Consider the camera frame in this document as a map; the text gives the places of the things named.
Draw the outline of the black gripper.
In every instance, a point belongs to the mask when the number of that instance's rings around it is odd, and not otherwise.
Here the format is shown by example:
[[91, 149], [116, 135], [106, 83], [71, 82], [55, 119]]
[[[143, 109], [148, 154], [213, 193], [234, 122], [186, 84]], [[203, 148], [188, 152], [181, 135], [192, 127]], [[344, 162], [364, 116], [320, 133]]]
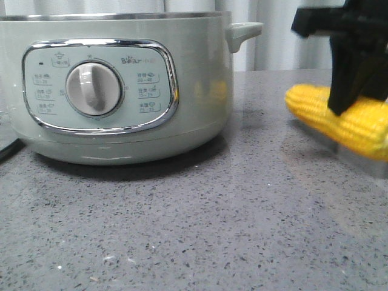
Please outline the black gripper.
[[387, 99], [387, 1], [346, 1], [342, 7], [301, 7], [291, 29], [303, 38], [330, 37], [328, 107], [336, 116], [361, 94]]

